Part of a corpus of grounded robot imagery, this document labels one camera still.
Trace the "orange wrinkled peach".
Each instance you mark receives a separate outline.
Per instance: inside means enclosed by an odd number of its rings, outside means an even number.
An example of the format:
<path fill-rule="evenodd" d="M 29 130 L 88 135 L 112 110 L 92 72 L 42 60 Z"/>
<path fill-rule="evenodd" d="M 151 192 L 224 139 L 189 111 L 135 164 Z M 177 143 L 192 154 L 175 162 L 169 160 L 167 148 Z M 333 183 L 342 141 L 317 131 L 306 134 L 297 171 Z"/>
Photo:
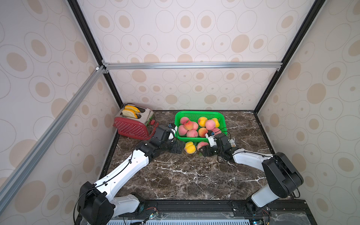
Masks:
<path fill-rule="evenodd" d="M 188 131 L 193 130 L 194 129 L 194 124 L 192 121 L 188 121 L 186 123 L 184 123 L 184 128 Z"/>

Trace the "pink peach with leaf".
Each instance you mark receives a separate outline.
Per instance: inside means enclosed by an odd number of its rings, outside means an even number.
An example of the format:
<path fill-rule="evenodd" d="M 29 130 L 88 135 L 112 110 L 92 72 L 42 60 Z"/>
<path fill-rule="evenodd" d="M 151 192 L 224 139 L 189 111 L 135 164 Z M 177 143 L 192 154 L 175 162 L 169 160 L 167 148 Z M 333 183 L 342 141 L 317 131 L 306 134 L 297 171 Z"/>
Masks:
<path fill-rule="evenodd" d="M 185 123 L 187 123 L 189 121 L 189 118 L 188 117 L 182 117 L 181 119 L 180 119 L 180 124 L 181 125 L 184 125 Z"/>

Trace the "yellow red peach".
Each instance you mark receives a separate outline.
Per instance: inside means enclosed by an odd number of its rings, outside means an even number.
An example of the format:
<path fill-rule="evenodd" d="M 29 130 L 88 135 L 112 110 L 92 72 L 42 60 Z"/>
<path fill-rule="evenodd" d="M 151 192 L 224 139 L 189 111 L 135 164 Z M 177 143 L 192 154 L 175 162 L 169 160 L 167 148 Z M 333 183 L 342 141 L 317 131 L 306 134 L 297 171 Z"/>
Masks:
<path fill-rule="evenodd" d="M 208 121 L 208 119 L 206 117 L 200 117 L 198 119 L 198 125 L 201 127 L 206 127 L 206 122 Z"/>

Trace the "yellow peach front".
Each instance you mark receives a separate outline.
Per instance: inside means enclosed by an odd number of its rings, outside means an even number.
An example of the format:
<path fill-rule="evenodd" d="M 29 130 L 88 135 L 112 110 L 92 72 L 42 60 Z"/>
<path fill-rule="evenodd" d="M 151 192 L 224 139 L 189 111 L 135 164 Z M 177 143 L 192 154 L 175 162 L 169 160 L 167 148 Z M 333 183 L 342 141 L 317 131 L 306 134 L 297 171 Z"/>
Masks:
<path fill-rule="evenodd" d="M 218 119 L 217 118 L 212 118 L 212 120 L 215 122 L 215 127 L 219 128 L 220 123 L 219 123 Z"/>

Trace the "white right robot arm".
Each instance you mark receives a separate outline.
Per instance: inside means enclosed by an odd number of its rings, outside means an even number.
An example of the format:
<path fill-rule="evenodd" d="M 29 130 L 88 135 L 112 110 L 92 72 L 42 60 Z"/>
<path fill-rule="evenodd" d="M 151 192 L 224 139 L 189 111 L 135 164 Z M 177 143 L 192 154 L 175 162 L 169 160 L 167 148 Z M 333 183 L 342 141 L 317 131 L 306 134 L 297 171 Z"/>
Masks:
<path fill-rule="evenodd" d="M 233 147 L 224 133 L 213 135 L 209 132 L 205 137 L 209 145 L 199 148 L 205 157 L 216 155 L 226 162 L 264 172 L 267 185 L 247 199 L 246 207 L 252 214 L 277 199 L 293 196 L 294 191 L 304 183 L 303 177 L 284 153 L 262 154 Z"/>

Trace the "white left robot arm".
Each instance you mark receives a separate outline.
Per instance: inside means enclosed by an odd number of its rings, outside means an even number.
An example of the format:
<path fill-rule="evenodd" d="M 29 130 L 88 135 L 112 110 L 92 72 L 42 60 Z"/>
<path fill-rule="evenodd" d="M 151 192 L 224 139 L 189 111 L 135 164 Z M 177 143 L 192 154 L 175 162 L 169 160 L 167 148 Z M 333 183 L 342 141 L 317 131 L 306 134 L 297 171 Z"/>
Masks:
<path fill-rule="evenodd" d="M 149 140 L 139 141 L 130 156 L 94 184 L 84 183 L 75 203 L 78 212 L 91 225 L 106 225 L 116 216 L 143 211 L 134 194 L 116 197 L 120 189 L 141 169 L 164 152 L 180 154 L 185 143 L 178 139 L 178 126 L 159 125 Z"/>

